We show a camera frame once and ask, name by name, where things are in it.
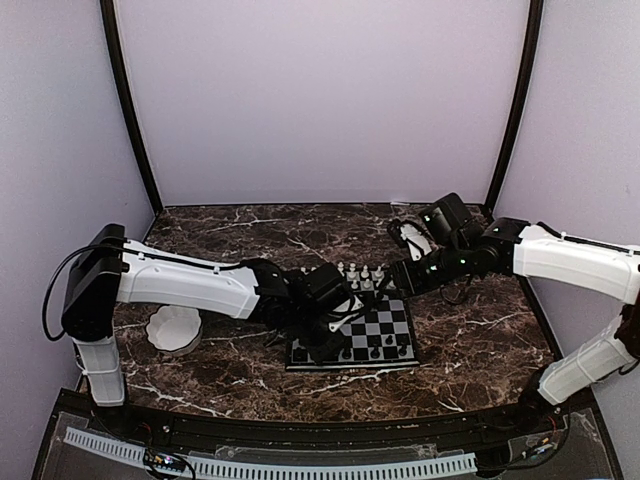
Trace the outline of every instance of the white bowl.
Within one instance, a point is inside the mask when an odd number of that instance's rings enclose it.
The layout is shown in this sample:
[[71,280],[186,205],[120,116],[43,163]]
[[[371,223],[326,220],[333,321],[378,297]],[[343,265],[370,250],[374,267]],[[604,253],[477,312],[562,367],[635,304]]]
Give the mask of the white bowl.
[[147,338],[158,350],[173,356],[191,353],[202,338],[202,320],[195,308],[166,305],[151,315]]

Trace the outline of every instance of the chess piece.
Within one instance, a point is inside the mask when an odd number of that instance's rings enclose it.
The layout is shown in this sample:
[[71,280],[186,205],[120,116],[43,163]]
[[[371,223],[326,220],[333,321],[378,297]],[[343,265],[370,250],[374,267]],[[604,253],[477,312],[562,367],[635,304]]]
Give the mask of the chess piece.
[[358,272],[356,272],[356,264],[352,263],[349,265],[349,272],[347,273],[347,278],[349,280],[354,280],[358,278]]

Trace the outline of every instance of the white robotic arm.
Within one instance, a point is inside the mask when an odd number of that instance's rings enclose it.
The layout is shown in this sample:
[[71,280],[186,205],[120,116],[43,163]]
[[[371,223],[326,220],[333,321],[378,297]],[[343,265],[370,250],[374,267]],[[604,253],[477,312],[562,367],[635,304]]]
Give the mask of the white robotic arm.
[[71,267],[62,325],[100,407],[123,405],[126,396],[113,333],[116,302],[179,305],[260,321],[298,338],[316,362],[344,345],[332,324],[372,306],[328,263],[304,274],[264,259],[210,262],[127,240],[119,225],[106,226],[91,245],[95,249]]
[[464,275],[494,272],[553,279],[602,292],[626,305],[596,337],[536,372],[520,397],[523,416],[539,415],[640,359],[640,247],[571,237],[542,223],[509,218],[482,231],[455,194],[421,216],[442,247],[418,261],[392,266],[394,282],[404,296],[440,288]]
[[[525,227],[514,246],[513,273],[558,280],[634,305],[640,291],[640,247],[604,244]],[[544,371],[538,393],[558,405],[579,390],[637,361],[617,337],[624,321],[614,318],[602,332]]]

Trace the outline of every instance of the purple wall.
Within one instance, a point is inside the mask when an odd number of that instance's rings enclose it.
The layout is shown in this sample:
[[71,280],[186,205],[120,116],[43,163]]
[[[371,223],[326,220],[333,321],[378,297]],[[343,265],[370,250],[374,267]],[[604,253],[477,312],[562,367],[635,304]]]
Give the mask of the purple wall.
[[[640,244],[640,3],[548,2],[527,107],[497,214]],[[565,352],[620,305],[534,282]],[[640,372],[596,387],[626,478],[640,478]]]
[[[26,479],[58,390],[79,376],[71,342],[42,334],[49,277],[105,223],[139,238],[152,212],[99,2],[2,2],[0,45],[0,476]],[[50,310],[55,331],[61,296]]]
[[118,2],[163,200],[483,201],[528,3]]

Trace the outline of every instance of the brown marble surface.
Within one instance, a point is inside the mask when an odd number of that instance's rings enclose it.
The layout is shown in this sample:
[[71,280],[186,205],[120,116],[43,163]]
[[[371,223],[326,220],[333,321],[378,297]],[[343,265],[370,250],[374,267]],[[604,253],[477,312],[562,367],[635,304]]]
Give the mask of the brown marble surface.
[[[215,261],[262,256],[284,268],[321,262],[375,267],[407,255],[387,236],[420,206],[284,205],[167,209],[147,243]],[[170,358],[147,341],[157,305],[119,305],[115,329],[133,403],[184,413],[275,421],[368,421],[472,411],[514,402],[552,360],[515,279],[476,280],[467,303],[438,292],[410,300],[421,366],[399,371],[290,373],[284,345],[258,324],[203,314],[200,345]]]

